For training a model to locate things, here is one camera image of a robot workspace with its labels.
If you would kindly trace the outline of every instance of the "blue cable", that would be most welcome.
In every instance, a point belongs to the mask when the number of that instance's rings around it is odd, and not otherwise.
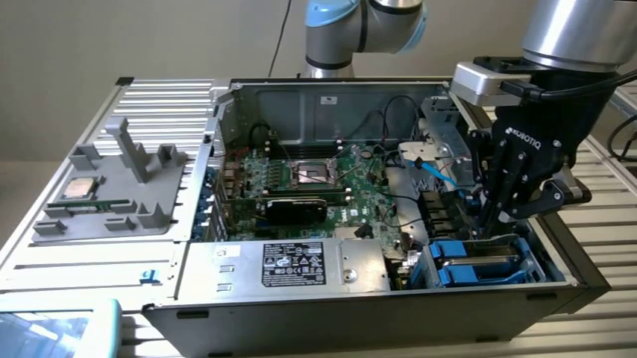
[[[413,161],[409,161],[410,165],[417,167],[417,164],[413,162]],[[449,183],[451,183],[451,185],[454,186],[454,188],[458,187],[458,184],[457,182],[449,177],[446,176],[445,174],[442,174],[433,166],[430,166],[429,164],[426,164],[426,162],[422,162],[421,163],[421,168],[427,170],[427,172],[430,172],[431,174],[434,174],[434,176],[443,180],[443,181],[447,181]]]

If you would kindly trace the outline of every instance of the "capacitor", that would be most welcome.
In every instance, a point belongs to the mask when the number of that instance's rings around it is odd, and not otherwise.
[[[362,159],[369,160],[369,159],[371,159],[373,156],[374,156],[374,154],[371,153],[371,151],[367,151],[367,150],[361,151],[361,158]]]

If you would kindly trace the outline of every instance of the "warning label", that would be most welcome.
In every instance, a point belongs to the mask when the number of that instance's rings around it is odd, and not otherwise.
[[[263,286],[325,285],[325,272],[322,242],[263,245]]]

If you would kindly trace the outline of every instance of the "green circuit board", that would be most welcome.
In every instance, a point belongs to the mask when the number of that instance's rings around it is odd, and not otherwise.
[[[224,205],[228,241],[354,238],[354,230],[369,224],[374,239],[381,240],[385,255],[389,258],[402,258],[405,253],[401,249],[394,249],[395,241],[401,238],[401,229],[387,225],[395,225],[398,220],[391,215],[386,216],[385,223],[381,220],[385,211],[393,206],[393,199],[378,191],[387,192],[389,188],[379,185],[374,188],[367,178],[373,163],[371,173],[378,178],[382,177],[382,154],[362,159],[363,149],[371,148],[358,145],[357,150],[350,150],[330,162],[334,167],[333,183],[299,183],[302,177],[294,177],[290,160],[270,160],[262,151],[252,151],[244,157],[227,162],[223,180],[228,196]],[[303,162],[321,165],[326,159]],[[326,221],[310,227],[270,226],[264,218],[264,205],[274,197],[326,200]]]

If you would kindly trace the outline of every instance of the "blue robot arm cap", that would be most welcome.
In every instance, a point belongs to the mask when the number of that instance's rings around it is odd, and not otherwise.
[[[307,2],[306,26],[317,28],[337,22],[357,10],[361,0],[310,0]]]

